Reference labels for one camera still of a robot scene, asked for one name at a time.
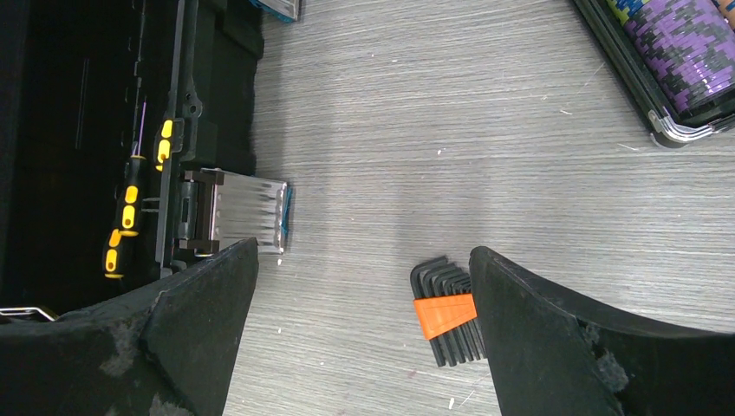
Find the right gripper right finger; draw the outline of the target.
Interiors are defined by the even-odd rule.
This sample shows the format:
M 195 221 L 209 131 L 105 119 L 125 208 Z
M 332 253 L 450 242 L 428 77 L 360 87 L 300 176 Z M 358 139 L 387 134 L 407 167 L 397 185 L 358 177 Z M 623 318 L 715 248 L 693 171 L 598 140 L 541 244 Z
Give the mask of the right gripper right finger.
M 502 414 L 733 414 L 733 334 L 612 307 L 484 246 L 469 266 Z

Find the orange black brush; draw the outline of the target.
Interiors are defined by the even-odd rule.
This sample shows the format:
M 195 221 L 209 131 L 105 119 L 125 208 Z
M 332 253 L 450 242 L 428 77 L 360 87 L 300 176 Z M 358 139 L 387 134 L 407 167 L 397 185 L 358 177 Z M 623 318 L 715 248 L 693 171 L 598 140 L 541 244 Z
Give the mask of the orange black brush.
M 486 357 L 471 279 L 447 257 L 415 266 L 409 276 L 413 306 L 438 367 L 455 367 Z

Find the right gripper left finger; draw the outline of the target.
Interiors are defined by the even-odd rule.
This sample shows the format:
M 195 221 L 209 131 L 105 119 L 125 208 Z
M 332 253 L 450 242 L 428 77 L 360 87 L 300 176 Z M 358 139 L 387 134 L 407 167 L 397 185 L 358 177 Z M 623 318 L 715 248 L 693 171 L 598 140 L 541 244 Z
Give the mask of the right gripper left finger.
M 2 414 L 221 414 L 258 266 L 250 238 L 54 322 L 4 324 Z

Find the black plastic toolbox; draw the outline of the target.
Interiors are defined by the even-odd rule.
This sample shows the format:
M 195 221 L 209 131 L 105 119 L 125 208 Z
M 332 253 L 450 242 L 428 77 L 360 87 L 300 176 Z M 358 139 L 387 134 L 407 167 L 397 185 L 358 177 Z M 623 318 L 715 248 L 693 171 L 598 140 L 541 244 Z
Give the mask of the black plastic toolbox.
M 53 321 L 249 238 L 284 252 L 291 190 L 256 177 L 251 137 L 262 20 L 255 1 L 2 2 L 2 322 Z M 140 234 L 108 279 L 143 101 Z

